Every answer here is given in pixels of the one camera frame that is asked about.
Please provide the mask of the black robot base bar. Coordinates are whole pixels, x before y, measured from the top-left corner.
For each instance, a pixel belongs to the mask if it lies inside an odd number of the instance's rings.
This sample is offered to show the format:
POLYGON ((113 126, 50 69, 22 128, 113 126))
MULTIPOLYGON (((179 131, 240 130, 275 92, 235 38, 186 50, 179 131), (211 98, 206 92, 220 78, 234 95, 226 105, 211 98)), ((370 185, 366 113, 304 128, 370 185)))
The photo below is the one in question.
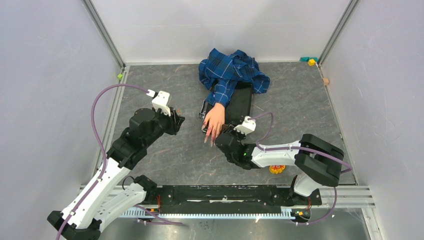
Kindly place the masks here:
POLYGON ((146 191, 142 203, 158 205, 161 214, 277 214, 322 205, 318 189, 306 197, 287 185, 157 185, 145 175, 134 183, 146 191))

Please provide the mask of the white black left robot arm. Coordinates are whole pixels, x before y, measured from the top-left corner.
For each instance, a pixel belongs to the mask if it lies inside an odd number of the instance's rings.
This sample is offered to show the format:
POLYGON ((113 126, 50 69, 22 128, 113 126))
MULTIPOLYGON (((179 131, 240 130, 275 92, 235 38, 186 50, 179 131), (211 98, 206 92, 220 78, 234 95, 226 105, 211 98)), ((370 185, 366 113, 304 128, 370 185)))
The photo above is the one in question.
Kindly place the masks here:
POLYGON ((163 134, 176 135, 185 117, 175 109, 140 108, 129 120, 106 153, 100 169, 63 210, 52 211, 48 222, 57 229, 56 238, 97 240, 106 227, 125 211, 157 198, 156 184, 145 176, 136 177, 124 191, 106 200, 115 186, 147 155, 147 149, 163 134))

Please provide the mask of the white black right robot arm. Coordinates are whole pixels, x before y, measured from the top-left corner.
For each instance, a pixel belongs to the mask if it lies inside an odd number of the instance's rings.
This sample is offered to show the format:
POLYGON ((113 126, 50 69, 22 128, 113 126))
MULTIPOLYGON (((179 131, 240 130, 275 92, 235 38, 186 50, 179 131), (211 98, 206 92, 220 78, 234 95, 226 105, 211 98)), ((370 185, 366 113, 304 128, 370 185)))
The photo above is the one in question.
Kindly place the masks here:
POLYGON ((300 140, 275 145, 243 143, 256 129, 253 120, 229 124, 215 139, 215 145, 224 153, 227 161, 244 170, 269 168, 275 174, 287 166, 296 166, 300 175, 294 178, 289 189, 289 199, 302 204, 320 187, 337 187, 340 183, 344 152, 312 135, 303 134, 300 140))

